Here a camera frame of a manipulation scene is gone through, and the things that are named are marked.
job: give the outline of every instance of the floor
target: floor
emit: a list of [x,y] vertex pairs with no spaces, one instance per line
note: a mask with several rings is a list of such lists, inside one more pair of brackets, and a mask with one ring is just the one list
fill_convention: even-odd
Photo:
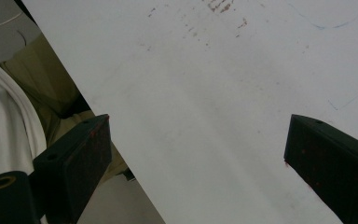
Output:
[[[0,0],[0,23],[19,14],[12,0]],[[38,27],[21,14],[16,20],[0,26],[0,62],[32,42],[40,34]],[[150,202],[140,184],[116,176],[92,195],[78,223],[162,224],[164,221]]]

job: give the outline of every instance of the pants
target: pants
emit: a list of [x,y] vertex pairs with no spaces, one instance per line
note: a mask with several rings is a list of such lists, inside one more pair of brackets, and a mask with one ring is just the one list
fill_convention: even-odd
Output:
[[[0,66],[30,99],[42,123],[48,147],[82,120],[95,117],[88,110],[62,119],[80,92],[43,35]],[[113,143],[111,146],[113,160],[101,183],[128,169]]]

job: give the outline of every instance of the person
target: person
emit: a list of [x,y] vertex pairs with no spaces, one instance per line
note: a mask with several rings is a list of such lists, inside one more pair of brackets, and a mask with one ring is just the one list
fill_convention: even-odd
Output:
[[[43,35],[0,63],[0,174],[33,171],[32,160],[92,110],[68,116],[81,94]],[[131,172],[111,144],[112,162],[100,184]]]

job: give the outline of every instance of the white shirt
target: white shirt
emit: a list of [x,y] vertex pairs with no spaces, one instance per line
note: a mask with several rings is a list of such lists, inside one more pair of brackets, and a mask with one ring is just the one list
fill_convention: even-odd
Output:
[[33,159],[46,149],[39,117],[20,86],[0,68],[0,174],[30,174]]

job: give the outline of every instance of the screw hole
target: screw hole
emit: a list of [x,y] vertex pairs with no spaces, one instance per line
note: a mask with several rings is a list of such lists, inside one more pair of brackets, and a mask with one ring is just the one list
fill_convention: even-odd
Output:
[[16,181],[16,176],[14,175],[7,175],[0,177],[0,189],[4,189],[7,186],[10,186],[11,184]]
[[54,161],[55,159],[57,159],[57,157],[58,157],[57,154],[48,155],[48,161]]

